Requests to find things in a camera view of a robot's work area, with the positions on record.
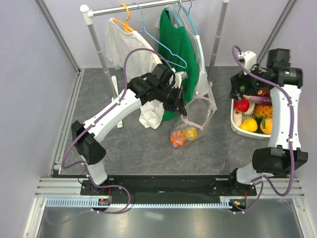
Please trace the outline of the purple eggplant toy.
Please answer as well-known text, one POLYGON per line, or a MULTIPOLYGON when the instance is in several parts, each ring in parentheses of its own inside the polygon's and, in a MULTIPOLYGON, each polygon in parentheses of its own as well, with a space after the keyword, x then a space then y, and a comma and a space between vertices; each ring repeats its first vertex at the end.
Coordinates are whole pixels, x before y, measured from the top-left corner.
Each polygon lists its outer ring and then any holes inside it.
POLYGON ((244 95, 245 99, 249 100, 250 102, 253 102, 255 104, 260 105, 271 105, 272 100, 271 97, 264 97, 264 96, 250 96, 250 95, 244 95))

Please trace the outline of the red apple toy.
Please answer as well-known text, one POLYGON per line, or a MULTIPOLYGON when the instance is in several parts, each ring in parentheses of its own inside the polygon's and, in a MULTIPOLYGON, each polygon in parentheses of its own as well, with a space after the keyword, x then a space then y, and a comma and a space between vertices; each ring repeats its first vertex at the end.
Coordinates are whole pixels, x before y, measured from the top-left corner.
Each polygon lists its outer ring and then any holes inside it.
POLYGON ((250 102, 243 98, 241 101, 236 100, 234 102, 234 109, 238 112, 245 113, 250 108, 250 102))

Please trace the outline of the dark red mangosteen toy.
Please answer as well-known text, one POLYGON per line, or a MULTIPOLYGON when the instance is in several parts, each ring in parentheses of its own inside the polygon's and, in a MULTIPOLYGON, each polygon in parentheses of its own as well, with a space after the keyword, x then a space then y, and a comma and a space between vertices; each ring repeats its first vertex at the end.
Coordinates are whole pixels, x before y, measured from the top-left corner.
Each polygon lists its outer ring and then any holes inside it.
POLYGON ((262 88, 257 91, 256 95, 259 97, 270 97, 270 90, 268 88, 262 88))

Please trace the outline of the clear pink-dotted zip bag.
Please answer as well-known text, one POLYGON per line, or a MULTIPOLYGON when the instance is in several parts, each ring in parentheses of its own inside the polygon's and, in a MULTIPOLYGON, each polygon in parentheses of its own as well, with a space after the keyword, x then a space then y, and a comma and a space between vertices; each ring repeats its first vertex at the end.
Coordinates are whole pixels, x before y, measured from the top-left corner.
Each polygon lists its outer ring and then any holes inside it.
POLYGON ((196 139, 202 137, 207 132, 211 118, 217 110, 215 102, 207 95, 202 96, 196 94, 185 106, 185 109, 187 111, 187 115, 180 116, 177 119, 171 133, 175 130, 181 130, 184 133, 184 129, 188 127, 195 127, 198 132, 196 139))

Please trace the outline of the orange toy fruit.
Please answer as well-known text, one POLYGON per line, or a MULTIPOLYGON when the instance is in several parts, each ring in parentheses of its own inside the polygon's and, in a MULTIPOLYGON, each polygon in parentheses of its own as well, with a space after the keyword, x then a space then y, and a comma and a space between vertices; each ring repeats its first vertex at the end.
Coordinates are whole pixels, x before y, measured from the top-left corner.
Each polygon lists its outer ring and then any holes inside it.
POLYGON ((170 134, 170 141, 173 147, 179 147, 185 144, 185 134, 181 130, 175 130, 170 134))

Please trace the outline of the yellow squash toy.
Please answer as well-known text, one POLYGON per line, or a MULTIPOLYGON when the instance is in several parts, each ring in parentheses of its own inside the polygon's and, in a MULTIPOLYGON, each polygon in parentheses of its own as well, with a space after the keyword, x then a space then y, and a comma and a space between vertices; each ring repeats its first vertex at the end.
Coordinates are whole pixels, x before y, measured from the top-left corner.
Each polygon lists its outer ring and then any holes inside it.
POLYGON ((195 140, 198 136, 198 132, 195 127, 188 127, 184 129, 184 134, 186 136, 186 139, 190 141, 195 140))

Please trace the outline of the yellow pear toy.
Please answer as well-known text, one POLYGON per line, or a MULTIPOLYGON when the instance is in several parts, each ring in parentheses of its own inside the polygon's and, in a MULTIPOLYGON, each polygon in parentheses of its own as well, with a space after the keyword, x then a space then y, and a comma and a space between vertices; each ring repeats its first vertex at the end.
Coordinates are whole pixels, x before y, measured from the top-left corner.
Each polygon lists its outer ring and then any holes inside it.
POLYGON ((258 130, 257 121, 254 118, 247 118, 241 124, 240 129, 248 132, 256 132, 258 130))

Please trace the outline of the yellow-orange mango toy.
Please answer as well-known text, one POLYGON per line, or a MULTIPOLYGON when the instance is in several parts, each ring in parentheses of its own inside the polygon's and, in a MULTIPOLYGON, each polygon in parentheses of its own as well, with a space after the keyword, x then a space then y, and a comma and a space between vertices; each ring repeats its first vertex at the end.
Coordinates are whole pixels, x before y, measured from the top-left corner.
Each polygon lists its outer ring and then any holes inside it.
POLYGON ((260 129, 262 133, 271 135, 272 133, 272 118, 262 119, 260 124, 260 129))

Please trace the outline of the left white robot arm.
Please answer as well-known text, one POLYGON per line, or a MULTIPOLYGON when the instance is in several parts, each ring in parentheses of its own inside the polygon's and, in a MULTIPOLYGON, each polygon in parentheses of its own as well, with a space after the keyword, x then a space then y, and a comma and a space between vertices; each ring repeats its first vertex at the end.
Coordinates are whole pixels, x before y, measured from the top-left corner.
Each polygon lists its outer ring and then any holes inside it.
POLYGON ((127 88, 97 115, 84 123, 75 121, 72 124, 74 146, 86 163, 93 181, 91 188, 96 194, 103 195, 109 188, 104 168, 106 150, 101 145, 107 134, 126 116, 153 100, 162 102, 165 111, 185 116, 181 83, 186 76, 184 72, 175 73, 158 64, 152 72, 131 79, 127 88))

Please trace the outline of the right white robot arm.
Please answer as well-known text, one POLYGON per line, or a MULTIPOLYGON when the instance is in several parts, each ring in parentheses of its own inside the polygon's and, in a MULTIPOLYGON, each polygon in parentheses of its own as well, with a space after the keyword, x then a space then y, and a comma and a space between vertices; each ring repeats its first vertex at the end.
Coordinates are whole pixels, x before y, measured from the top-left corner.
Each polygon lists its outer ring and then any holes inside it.
POLYGON ((267 180, 273 191, 285 197, 291 191, 295 170, 308 160, 298 135, 298 105, 303 86, 303 71, 290 67, 289 50, 274 49, 268 54, 268 71, 262 76, 251 72, 251 52, 232 47, 235 61, 244 73, 271 86, 272 133, 266 148, 257 149, 252 161, 236 169, 236 178, 227 182, 228 192, 238 195, 246 185, 267 180))

